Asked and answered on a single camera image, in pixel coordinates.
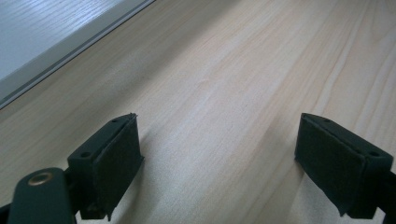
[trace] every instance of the wood grain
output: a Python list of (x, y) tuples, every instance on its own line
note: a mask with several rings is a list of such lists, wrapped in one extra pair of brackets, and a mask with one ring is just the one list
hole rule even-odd
[(0, 108), (153, 0), (0, 2)]
[(0, 111), (0, 203), (135, 112), (112, 223), (380, 223), (339, 217), (293, 150), (308, 112), (396, 155), (395, 47), (390, 0), (157, 1)]

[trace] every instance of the clamp jaw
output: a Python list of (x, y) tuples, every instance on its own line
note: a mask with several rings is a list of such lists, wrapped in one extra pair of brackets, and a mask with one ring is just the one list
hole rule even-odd
[(24, 177), (12, 204), (0, 208), (0, 223), (76, 223), (111, 219), (139, 170), (136, 114), (113, 119), (68, 158), (69, 167), (47, 168)]
[(329, 119), (302, 114), (295, 159), (341, 216), (373, 218), (379, 207), (384, 223), (396, 223), (396, 175), (386, 151)]

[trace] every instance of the metal rivet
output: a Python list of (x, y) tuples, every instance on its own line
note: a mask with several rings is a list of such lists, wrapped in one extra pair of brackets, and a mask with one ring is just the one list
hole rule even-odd
[(32, 178), (30, 178), (28, 184), (30, 186), (38, 186), (38, 185), (42, 185), (44, 183), (47, 183), (51, 179), (52, 179), (52, 173), (44, 172), (44, 173), (35, 175)]

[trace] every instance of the wooden table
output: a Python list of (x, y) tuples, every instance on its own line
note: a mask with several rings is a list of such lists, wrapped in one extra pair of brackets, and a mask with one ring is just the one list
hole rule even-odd
[(339, 217), (293, 151), (308, 112), (395, 156), (395, 110), (395, 1), (157, 1), (0, 111), (0, 204), (135, 112), (112, 223), (380, 223)]

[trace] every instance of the light wood grain surface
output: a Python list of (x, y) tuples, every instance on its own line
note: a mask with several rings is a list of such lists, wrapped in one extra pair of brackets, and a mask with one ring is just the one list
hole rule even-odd
[(0, 109), (152, 2), (0, 1)]
[(308, 112), (395, 156), (395, 87), (395, 1), (157, 1), (0, 111), (0, 204), (135, 112), (112, 223), (380, 223), (339, 217), (293, 151)]

